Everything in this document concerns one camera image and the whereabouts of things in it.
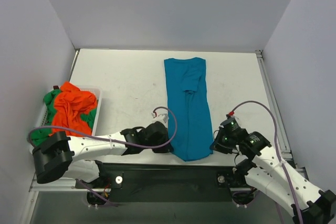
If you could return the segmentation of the teal blue t shirt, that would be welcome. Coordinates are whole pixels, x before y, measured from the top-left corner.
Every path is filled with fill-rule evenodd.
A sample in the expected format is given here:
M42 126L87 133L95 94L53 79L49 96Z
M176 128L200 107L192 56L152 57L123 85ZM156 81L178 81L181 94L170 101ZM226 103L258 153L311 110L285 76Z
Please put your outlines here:
M206 158L213 152L211 115L207 102L206 61L202 58L164 60L168 133L173 154L184 161Z

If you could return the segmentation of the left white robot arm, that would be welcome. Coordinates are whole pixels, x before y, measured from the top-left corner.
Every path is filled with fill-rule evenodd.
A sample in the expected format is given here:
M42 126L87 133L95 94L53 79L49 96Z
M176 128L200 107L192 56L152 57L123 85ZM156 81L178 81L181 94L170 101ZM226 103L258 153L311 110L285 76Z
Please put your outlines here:
M64 127L47 137L32 150L36 179L39 184L54 182L62 177L74 178L100 188L106 183L99 156L139 154L145 149L155 153L173 151L166 126L156 121L147 127L124 129L104 136L81 133L68 136Z

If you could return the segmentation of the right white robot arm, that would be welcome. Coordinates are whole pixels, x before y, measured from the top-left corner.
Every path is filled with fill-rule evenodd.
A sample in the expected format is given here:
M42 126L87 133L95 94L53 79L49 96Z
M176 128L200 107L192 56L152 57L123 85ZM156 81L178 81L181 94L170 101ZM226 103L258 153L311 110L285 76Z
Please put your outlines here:
M229 187L248 186L279 204L294 223L329 223L335 217L335 194L323 191L303 177L259 132L248 133L235 118L219 126L211 149L223 154L237 151L245 159L233 167Z

